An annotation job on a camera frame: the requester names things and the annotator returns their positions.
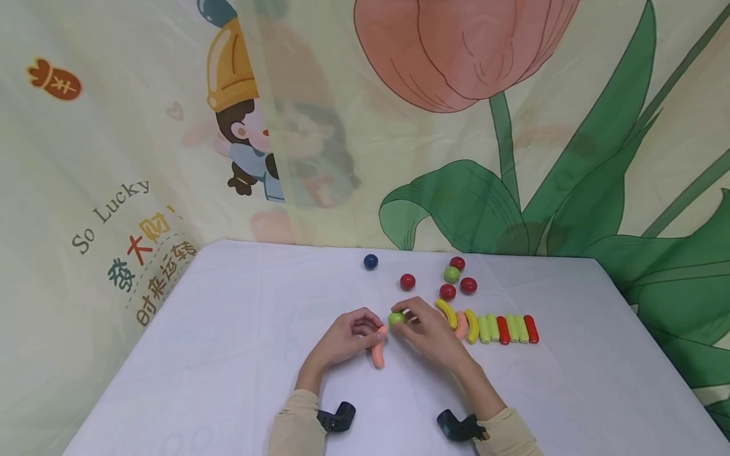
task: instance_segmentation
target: pink tulip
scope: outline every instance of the pink tulip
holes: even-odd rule
[[[380,79],[431,112],[456,112],[534,74],[580,0],[356,0],[355,28]]]

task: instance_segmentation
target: green toy piece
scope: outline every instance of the green toy piece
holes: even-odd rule
[[[461,276],[461,272],[453,266],[449,266],[444,270],[444,280],[449,283],[455,283]]]
[[[390,326],[397,325],[398,323],[406,324],[406,316],[403,315],[401,312],[393,312],[392,314],[388,315],[388,324]]]

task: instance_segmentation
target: heart illustration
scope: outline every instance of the heart illustration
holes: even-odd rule
[[[177,101],[172,104],[169,108],[165,110],[168,116],[172,117],[175,120],[182,120],[183,119],[183,107],[178,103]]]

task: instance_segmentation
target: green stem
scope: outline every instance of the green stem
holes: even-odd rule
[[[654,96],[654,99],[651,101],[651,103],[647,105],[646,109],[636,122],[636,125],[634,125],[634,128],[631,130],[631,133],[629,133],[629,135],[626,137],[626,142],[631,141],[634,135],[636,135],[642,128],[644,128],[644,125],[646,125],[651,117],[654,116],[654,113],[659,108],[659,105],[664,102],[664,99],[667,95],[669,95],[669,92],[672,91],[674,86],[677,84],[677,81],[680,80],[680,78],[685,74],[689,66],[695,61],[695,59],[697,59],[697,56],[705,49],[710,40],[717,34],[718,30],[720,30],[720,27],[722,27],[728,17],[730,17],[730,4],[726,6],[725,9],[723,9],[719,16],[717,16],[717,18],[712,22],[710,27],[702,34],[702,36],[697,40],[694,46],[692,46],[684,59],[682,59],[682,62],[679,64],[679,66],[674,70],[674,72],[672,72],[672,75],[669,76],[669,79],[666,80],[659,92],[657,92],[657,94]]]
[[[687,206],[730,171],[730,149],[708,166],[680,195],[654,220],[642,237],[656,238]]]
[[[502,183],[514,198],[517,207],[521,207],[515,172],[514,144],[512,143],[512,118],[504,92],[492,96],[489,99],[489,107],[492,109],[494,131],[499,145],[499,172],[502,175]]]

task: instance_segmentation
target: curtain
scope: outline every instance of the curtain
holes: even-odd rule
[[[11,0],[0,447],[211,241],[595,258],[730,436],[727,0]]]

